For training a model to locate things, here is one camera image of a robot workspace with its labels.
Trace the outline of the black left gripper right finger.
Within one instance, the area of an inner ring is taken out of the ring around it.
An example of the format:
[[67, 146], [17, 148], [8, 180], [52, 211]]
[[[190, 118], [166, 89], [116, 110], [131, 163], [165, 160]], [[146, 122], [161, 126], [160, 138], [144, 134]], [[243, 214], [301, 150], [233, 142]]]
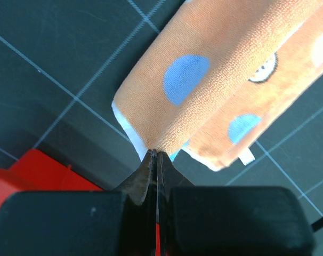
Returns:
[[312, 255], [313, 231], [291, 190], [279, 186], [172, 186], [157, 155], [161, 255]]

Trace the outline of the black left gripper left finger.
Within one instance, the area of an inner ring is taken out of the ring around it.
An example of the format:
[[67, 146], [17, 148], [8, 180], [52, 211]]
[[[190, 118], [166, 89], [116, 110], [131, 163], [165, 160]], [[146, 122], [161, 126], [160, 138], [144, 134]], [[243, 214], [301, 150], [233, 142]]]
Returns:
[[0, 255], [155, 255], [157, 154], [110, 191], [21, 191], [0, 206]]

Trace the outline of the orange patterned towel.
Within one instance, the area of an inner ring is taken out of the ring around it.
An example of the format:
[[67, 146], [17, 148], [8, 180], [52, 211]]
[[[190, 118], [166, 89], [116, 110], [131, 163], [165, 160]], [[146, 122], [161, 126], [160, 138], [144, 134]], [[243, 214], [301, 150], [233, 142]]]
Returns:
[[323, 0], [185, 1], [111, 104], [138, 156], [185, 151], [213, 171], [323, 74]]

